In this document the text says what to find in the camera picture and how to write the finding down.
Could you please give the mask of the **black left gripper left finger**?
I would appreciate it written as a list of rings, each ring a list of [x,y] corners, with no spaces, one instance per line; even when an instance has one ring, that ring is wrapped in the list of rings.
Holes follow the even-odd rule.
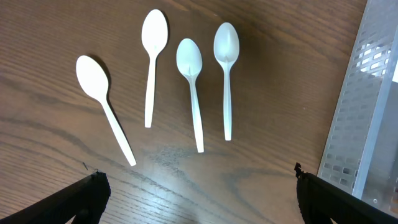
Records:
[[[45,199],[8,217],[1,223],[99,223],[111,189],[103,172],[94,172]]]

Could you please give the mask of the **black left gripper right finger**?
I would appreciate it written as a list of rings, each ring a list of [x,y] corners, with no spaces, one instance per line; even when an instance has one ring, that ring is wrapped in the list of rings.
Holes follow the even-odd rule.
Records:
[[[297,200],[304,223],[397,223],[384,213],[321,178],[304,172],[296,163]]]

